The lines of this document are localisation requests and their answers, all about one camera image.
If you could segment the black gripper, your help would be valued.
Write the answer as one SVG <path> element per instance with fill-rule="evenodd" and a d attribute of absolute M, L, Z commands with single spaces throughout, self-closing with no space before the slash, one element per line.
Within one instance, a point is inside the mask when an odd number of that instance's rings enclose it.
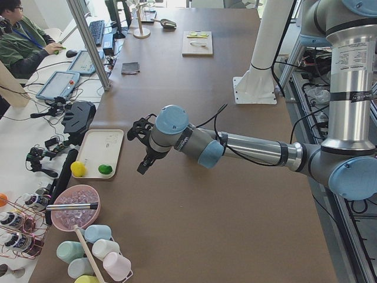
<path fill-rule="evenodd" d="M 153 149 L 151 145 L 146 146 L 146 156 L 144 160 L 138 165 L 137 171 L 144 175 L 146 171 L 153 165 L 153 163 L 158 159 L 163 159 L 167 156 L 168 152 L 170 151 L 171 147 L 162 147 Z"/>

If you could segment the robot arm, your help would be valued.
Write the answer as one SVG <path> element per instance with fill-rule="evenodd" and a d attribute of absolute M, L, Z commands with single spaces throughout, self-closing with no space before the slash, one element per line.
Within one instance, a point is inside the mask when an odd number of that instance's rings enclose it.
<path fill-rule="evenodd" d="M 232 156 L 262 166 L 286 166 L 310 176 L 348 200 L 376 193 L 375 145 L 369 141 L 369 113 L 376 47 L 375 1 L 305 1 L 300 41 L 307 47 L 331 47 L 328 135 L 321 144 L 270 141 L 207 130 L 189 122 L 175 105 L 161 109 L 154 123 L 141 118 L 127 137 L 139 139 L 145 173 L 175 149 L 211 168 Z"/>

